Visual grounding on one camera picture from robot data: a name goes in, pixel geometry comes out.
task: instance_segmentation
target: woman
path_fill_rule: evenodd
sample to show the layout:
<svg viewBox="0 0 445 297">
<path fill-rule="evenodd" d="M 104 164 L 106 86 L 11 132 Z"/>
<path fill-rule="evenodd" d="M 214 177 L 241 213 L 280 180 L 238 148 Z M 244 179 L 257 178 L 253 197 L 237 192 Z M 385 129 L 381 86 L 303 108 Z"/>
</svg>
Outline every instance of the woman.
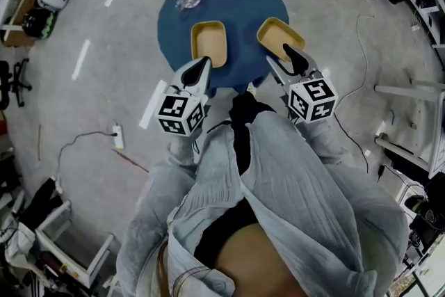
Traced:
<svg viewBox="0 0 445 297">
<path fill-rule="evenodd" d="M 118 255 L 126 297 L 383 296 L 407 247 L 405 214 L 310 128 L 234 99 L 198 164 L 174 138 L 150 171 Z"/>
</svg>

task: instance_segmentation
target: office chair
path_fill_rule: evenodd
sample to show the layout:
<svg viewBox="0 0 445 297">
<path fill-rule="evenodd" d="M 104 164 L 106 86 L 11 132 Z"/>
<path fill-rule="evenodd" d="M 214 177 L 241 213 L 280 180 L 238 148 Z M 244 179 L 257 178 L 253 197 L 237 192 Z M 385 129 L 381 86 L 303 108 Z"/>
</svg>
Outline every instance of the office chair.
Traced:
<svg viewBox="0 0 445 297">
<path fill-rule="evenodd" d="M 9 73 L 9 64 L 6 61 L 0 61 L 0 110 L 4 110 L 9 105 L 9 91 L 15 93 L 17 104 L 22 107 L 25 105 L 22 99 L 23 89 L 31 90 L 28 84 L 23 82 L 25 64 L 29 62 L 29 58 L 25 58 L 21 62 L 14 65 L 14 72 Z"/>
</svg>

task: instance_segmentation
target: tray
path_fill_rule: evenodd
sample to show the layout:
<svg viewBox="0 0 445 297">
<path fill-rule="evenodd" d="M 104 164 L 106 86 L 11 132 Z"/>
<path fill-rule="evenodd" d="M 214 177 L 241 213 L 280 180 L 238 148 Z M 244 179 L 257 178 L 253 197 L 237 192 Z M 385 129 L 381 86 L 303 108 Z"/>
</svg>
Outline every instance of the tray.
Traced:
<svg viewBox="0 0 445 297">
<path fill-rule="evenodd" d="M 260 44 L 285 62 L 291 62 L 291 59 L 284 52 L 283 44 L 305 49 L 305 40 L 288 24 L 276 17 L 266 19 L 257 32 L 257 39 Z"/>
<path fill-rule="evenodd" d="M 227 61 L 227 39 L 222 22 L 198 22 L 191 31 L 192 59 L 208 56 L 213 68 Z"/>
</svg>

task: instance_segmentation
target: gray floor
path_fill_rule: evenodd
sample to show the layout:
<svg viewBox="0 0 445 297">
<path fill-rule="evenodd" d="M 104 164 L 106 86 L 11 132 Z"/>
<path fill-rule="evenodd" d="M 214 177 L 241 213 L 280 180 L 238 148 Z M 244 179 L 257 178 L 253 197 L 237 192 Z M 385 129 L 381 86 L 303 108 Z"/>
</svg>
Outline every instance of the gray floor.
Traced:
<svg viewBox="0 0 445 297">
<path fill-rule="evenodd" d="M 159 79 L 169 80 L 172 70 L 159 50 L 156 21 L 164 0 L 70 0 L 60 13 L 52 36 L 38 42 L 29 56 L 27 79 L 33 85 L 26 94 L 26 106 L 12 102 L 6 111 L 9 130 L 24 173 L 24 185 L 35 192 L 44 177 L 56 171 L 62 145 L 77 134 L 111 130 L 114 122 L 124 127 L 125 154 L 150 169 L 161 157 L 168 137 L 152 121 L 147 130 L 138 123 Z M 358 87 L 364 78 L 366 61 L 357 40 L 360 36 L 369 58 L 366 85 L 346 99 L 337 110 L 344 128 L 370 150 L 370 179 L 376 179 L 381 151 L 373 137 L 383 120 L 396 114 L 392 138 L 407 147 L 412 132 L 407 126 L 414 101 L 394 100 L 373 91 L 373 85 L 407 85 L 408 73 L 417 79 L 438 80 L 440 64 L 424 34 L 410 31 L 413 12 L 388 0 L 283 0 L 291 26 L 306 40 L 307 52 L 320 68 L 329 69 L 340 96 Z M 71 76 L 82 44 L 91 41 L 79 78 Z M 2 49 L 1 57 L 11 61 L 23 56 L 18 49 Z M 258 98 L 280 112 L 281 90 L 269 77 L 258 90 Z M 231 90 L 221 90 L 206 125 L 227 116 Z M 42 125 L 41 161 L 37 158 L 38 125 Z M 364 167 L 358 149 L 344 136 L 356 164 Z M 61 165 L 66 198 L 73 204 L 74 222 L 83 241 L 97 246 L 108 233 L 122 239 L 132 217 L 145 172 L 117 156 L 113 141 L 101 136 L 80 139 L 64 153 Z M 397 177 L 385 173 L 380 181 L 396 195 Z"/>
</svg>

